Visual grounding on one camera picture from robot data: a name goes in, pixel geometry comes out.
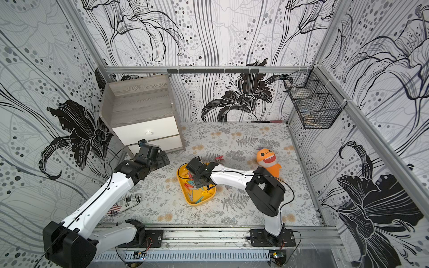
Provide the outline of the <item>yellow plastic storage tray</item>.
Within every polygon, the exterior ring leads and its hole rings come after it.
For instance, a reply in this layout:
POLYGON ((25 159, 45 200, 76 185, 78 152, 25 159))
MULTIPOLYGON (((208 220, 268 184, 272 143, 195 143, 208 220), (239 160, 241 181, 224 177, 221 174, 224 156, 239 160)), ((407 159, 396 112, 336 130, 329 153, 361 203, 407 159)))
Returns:
POLYGON ((196 187, 192 173, 187 169, 187 163, 177 170, 177 178, 186 202, 191 206, 207 203, 216 195, 216 186, 210 184, 201 188, 196 187))

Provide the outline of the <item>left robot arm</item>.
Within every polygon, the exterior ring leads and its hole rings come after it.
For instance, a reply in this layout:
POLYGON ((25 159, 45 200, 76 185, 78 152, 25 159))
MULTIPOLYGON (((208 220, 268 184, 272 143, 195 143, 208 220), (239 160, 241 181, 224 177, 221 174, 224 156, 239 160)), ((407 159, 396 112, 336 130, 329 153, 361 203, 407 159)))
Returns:
POLYGON ((75 212, 61 222, 50 222, 42 232, 42 257, 62 268, 86 268, 99 254, 127 244, 150 246, 146 226, 129 219, 103 232, 94 230, 116 202, 151 172, 169 165, 167 153, 160 147, 140 140, 140 149, 131 160, 124 160, 110 178, 75 212))

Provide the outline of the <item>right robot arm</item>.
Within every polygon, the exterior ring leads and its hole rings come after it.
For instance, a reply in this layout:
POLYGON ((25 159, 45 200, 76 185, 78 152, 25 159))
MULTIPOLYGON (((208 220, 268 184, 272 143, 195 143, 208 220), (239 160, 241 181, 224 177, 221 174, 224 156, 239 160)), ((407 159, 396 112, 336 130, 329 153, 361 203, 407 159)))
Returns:
POLYGON ((264 215, 265 232, 278 237, 283 228, 281 208, 286 203, 286 189, 267 169, 237 170, 216 162, 203 163, 194 157, 185 168, 197 188, 225 185, 246 191, 255 207, 264 215))

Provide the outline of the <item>grey wooden drawer cabinet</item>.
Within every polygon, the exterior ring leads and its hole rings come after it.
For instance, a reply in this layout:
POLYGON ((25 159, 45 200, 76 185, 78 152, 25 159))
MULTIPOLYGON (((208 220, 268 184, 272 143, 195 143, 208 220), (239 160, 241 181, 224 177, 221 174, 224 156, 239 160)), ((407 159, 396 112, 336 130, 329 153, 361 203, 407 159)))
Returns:
POLYGON ((168 153, 185 148, 166 74, 107 83, 100 118, 130 156, 139 151, 142 139, 168 153))

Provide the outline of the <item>newspaper print pouch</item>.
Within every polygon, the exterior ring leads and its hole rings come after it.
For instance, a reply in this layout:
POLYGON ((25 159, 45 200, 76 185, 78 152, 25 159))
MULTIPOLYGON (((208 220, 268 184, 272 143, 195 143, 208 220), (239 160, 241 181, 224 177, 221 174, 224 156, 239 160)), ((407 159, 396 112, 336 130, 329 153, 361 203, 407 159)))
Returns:
POLYGON ((109 217, 117 216, 118 214, 137 206, 142 201, 141 194, 133 194, 120 199, 106 213, 109 217))

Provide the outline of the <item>orange shark plush toy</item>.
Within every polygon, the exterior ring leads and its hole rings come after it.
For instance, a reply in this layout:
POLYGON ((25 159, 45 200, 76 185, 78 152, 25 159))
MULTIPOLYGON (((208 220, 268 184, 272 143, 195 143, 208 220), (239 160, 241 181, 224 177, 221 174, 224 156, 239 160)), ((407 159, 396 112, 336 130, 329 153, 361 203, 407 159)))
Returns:
POLYGON ((259 166, 264 167, 274 177, 280 176, 281 165, 277 163, 276 154, 269 149, 261 149, 256 157, 259 166))

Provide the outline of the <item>black red marker pen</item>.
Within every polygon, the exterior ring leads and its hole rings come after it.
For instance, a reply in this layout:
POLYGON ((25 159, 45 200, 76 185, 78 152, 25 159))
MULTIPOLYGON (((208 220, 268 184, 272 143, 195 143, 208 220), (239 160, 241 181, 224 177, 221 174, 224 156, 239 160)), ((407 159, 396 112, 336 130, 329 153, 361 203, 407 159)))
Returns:
POLYGON ((270 121, 256 121, 256 120, 252 120, 251 123, 258 123, 258 124, 281 124, 281 123, 283 123, 283 120, 270 120, 270 121))

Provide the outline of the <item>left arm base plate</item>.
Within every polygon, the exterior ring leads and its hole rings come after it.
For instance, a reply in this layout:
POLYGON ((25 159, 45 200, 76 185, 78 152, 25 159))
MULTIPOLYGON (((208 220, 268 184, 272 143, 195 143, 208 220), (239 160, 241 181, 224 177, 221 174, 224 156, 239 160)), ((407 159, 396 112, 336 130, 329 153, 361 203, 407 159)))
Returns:
POLYGON ((138 231, 133 242, 133 247, 144 247, 146 249, 161 248, 163 235, 163 230, 138 231))

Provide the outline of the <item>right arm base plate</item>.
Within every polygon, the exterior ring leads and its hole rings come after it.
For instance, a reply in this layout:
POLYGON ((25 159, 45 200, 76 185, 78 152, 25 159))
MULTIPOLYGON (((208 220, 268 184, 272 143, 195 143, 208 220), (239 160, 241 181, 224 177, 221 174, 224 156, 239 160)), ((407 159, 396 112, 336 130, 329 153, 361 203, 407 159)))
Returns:
POLYGON ((296 240, 291 229, 282 228, 280 234, 274 236, 265 229, 251 229, 250 240, 253 247, 295 247, 296 240))

